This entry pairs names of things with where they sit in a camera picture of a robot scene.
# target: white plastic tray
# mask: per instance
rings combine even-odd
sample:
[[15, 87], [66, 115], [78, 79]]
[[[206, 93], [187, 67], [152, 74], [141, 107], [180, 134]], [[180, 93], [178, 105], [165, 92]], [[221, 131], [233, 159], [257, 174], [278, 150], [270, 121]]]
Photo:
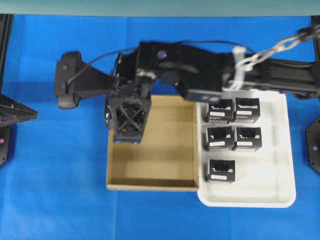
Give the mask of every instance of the white plastic tray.
[[[233, 91], [231, 99], [259, 98], [261, 117], [254, 124], [206, 123], [206, 104], [197, 103], [197, 135], [200, 201], [210, 207], [287, 208], [296, 200], [287, 99], [272, 91]], [[205, 151], [206, 127], [261, 127], [262, 148], [256, 152]], [[208, 159], [235, 160], [235, 182], [205, 181]]]

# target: white cable tie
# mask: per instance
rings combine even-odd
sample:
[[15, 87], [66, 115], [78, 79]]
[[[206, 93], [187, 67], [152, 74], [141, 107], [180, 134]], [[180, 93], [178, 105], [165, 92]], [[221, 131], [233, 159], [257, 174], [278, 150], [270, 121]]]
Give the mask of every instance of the white cable tie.
[[253, 60], [252, 57], [245, 58], [246, 48], [243, 46], [236, 46], [232, 49], [234, 61], [235, 61], [235, 73], [234, 79], [230, 87], [223, 88], [224, 91], [236, 91], [240, 90], [245, 81], [245, 73], [250, 70], [250, 66], [252, 63], [245, 64], [247, 62], [251, 62]]

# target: black cable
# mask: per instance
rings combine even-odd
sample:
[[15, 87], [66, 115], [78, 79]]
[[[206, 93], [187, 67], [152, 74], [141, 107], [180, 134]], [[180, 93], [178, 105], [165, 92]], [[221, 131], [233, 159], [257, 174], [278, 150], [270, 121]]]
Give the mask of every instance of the black cable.
[[101, 54], [100, 56], [95, 57], [94, 59], [92, 59], [91, 61], [89, 61], [85, 67], [83, 67], [80, 71], [78, 71], [75, 75], [73, 75], [72, 77], [70, 77], [67, 81], [66, 81], [66, 85], [69, 86], [79, 75], [81, 75], [91, 64], [95, 63], [96, 61], [103, 59], [105, 57], [114, 55], [114, 54], [120, 54], [123, 52], [127, 52], [127, 51], [131, 51], [136, 49], [136, 47], [130, 47], [130, 48], [125, 48], [122, 50], [118, 50], [118, 51], [112, 51], [112, 52], [108, 52], [108, 53], [104, 53]]
[[307, 64], [289, 64], [284, 63], [276, 60], [272, 60], [273, 64], [280, 65], [280, 66], [286, 66], [286, 67], [292, 67], [292, 68], [310, 68], [314, 65], [313, 62], [307, 63]]
[[310, 96], [310, 94], [306, 94], [306, 95], [303, 95], [303, 94], [292, 94], [296, 99], [298, 100], [308, 100], [308, 99], [312, 99], [313, 97]]
[[175, 42], [175, 44], [229, 44], [229, 45], [233, 45], [233, 46], [241, 46], [241, 47], [245, 47], [249, 52], [255, 54], [256, 51], [253, 50], [252, 48], [234, 42], [234, 41], [223, 41], [223, 40], [204, 40], [204, 41], [192, 41], [192, 40], [183, 40], [183, 41], [177, 41]]

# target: blue table surface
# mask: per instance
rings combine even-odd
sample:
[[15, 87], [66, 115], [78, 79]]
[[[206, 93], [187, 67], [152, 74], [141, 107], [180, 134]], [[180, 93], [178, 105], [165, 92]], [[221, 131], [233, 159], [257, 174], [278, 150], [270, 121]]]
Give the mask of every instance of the blue table surface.
[[[256, 51], [307, 27], [309, 17], [125, 18], [16, 15], [2, 92], [39, 112], [19, 124], [11, 160], [0, 168], [0, 239], [320, 238], [320, 175], [308, 166], [305, 129], [317, 99], [287, 96], [296, 201], [284, 209], [206, 207], [196, 192], [126, 192], [105, 187], [108, 129], [104, 97], [59, 110], [56, 61], [79, 50], [84, 61], [139, 41], [229, 40]], [[202, 47], [229, 52], [228, 45]], [[277, 58], [314, 61], [307, 42]], [[94, 64], [109, 72], [115, 57]], [[154, 94], [176, 94], [157, 84]]]

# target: cardboard tray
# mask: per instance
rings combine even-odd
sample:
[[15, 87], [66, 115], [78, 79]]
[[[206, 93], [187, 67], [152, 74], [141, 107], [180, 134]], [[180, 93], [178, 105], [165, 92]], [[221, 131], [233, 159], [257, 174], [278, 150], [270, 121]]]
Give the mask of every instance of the cardboard tray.
[[141, 144], [114, 143], [109, 131], [106, 187], [111, 190], [197, 191], [196, 104], [153, 95]]

